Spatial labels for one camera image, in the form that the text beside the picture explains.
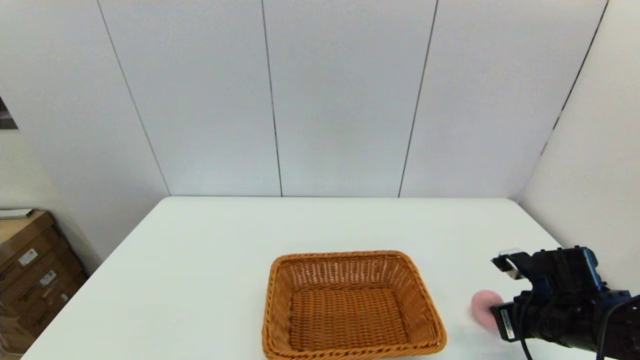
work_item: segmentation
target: barcode label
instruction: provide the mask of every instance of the barcode label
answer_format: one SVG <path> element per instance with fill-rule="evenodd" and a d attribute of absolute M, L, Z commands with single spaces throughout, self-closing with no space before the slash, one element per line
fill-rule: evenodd
<path fill-rule="evenodd" d="M 55 278 L 56 278 L 56 272 L 51 270 L 47 272 L 47 275 L 43 276 L 42 279 L 40 279 L 40 285 L 47 286 Z"/>
<path fill-rule="evenodd" d="M 507 331 L 507 337 L 509 340 L 515 339 L 516 334 L 513 333 L 513 327 L 511 326 L 511 320 L 509 319 L 509 313 L 506 309 L 500 310 L 500 315 L 502 315 L 502 322 L 504 323 L 504 329 Z"/>
<path fill-rule="evenodd" d="M 38 252 L 34 249 L 29 249 L 29 251 L 25 252 L 24 255 L 22 255 L 20 259 L 18 259 L 18 262 L 24 268 L 25 266 L 29 265 L 29 263 L 32 262 L 37 257 L 38 257 Z"/>

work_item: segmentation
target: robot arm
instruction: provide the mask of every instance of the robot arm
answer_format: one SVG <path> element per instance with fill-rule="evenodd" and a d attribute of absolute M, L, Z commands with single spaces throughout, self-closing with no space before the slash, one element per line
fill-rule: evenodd
<path fill-rule="evenodd" d="M 588 248 L 501 254 L 492 262 L 532 283 L 513 302 L 491 307 L 502 339 L 521 341 L 528 359 L 527 338 L 590 350 L 597 359 L 640 359 L 640 296 L 610 290 Z"/>

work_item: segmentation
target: white table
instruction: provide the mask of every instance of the white table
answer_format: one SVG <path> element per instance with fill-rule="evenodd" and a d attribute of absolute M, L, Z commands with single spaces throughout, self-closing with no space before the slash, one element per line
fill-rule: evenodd
<path fill-rule="evenodd" d="M 505 199 L 171 197 L 94 273 L 23 360 L 265 359 L 271 262 L 294 252 L 396 249 L 415 262 L 448 333 L 432 360 L 523 359 L 471 319 L 471 296 L 530 288 L 490 260 L 558 244 Z M 528 341 L 536 360 L 594 355 Z"/>

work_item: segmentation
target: pink ball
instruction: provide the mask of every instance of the pink ball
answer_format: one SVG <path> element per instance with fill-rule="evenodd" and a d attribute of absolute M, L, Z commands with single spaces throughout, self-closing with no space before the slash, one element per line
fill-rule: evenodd
<path fill-rule="evenodd" d="M 471 313 L 482 327 L 497 331 L 498 325 L 495 323 L 490 308 L 502 303 L 504 301 L 495 291 L 481 290 L 471 298 Z"/>

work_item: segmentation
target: cardboard box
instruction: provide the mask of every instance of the cardboard box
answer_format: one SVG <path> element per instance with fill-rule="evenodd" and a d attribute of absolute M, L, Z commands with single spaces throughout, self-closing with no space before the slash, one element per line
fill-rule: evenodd
<path fill-rule="evenodd" d="M 0 334 L 2 349 L 14 354 L 24 354 L 34 341 L 36 338 L 31 335 Z"/>
<path fill-rule="evenodd" d="M 69 283 L 81 271 L 82 267 L 71 251 L 64 246 L 56 247 L 0 292 L 0 316 L 26 314 L 49 288 L 57 283 Z"/>
<path fill-rule="evenodd" d="M 86 281 L 80 272 L 66 283 L 58 283 L 43 294 L 22 316 L 0 316 L 0 333 L 37 338 Z"/>
<path fill-rule="evenodd" d="M 19 251 L 29 241 L 53 225 L 46 211 L 34 211 L 27 218 L 0 220 L 0 254 Z"/>
<path fill-rule="evenodd" d="M 21 274 L 61 242 L 64 240 L 52 227 L 48 227 L 18 251 L 11 249 L 0 253 L 0 289 L 11 285 Z"/>

